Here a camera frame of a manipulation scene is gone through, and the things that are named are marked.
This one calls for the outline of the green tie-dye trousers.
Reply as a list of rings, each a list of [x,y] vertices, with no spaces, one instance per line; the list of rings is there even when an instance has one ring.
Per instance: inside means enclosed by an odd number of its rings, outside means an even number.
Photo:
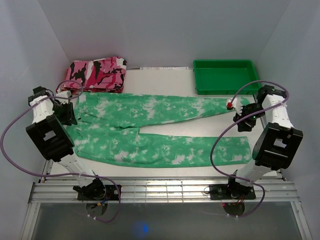
[[[83,93],[69,126],[75,153],[95,162],[134,168],[245,164],[245,136],[195,135],[191,123],[227,113],[221,97]]]

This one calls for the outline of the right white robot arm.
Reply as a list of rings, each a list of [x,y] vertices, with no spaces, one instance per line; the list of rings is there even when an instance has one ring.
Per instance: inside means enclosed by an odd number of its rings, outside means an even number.
[[[265,85],[258,90],[255,103],[241,104],[237,98],[226,103],[235,110],[233,121],[239,132],[250,132],[257,119],[265,117],[267,124],[254,145],[252,159],[228,179],[226,194],[237,199],[253,191],[253,183],[263,175],[290,166],[303,139],[303,132],[295,129],[283,103],[287,94],[283,90]]]

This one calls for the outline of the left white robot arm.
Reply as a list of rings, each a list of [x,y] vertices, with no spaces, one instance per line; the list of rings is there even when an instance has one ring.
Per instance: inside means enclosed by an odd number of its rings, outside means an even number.
[[[33,121],[26,127],[26,132],[46,160],[52,160],[75,174],[79,184],[73,188],[75,191],[100,200],[106,195],[106,187],[78,158],[75,144],[65,129],[65,126],[78,124],[73,103],[68,100],[72,93],[67,90],[58,93],[57,99],[53,96],[53,92],[45,87],[33,89],[33,95],[28,97]]]

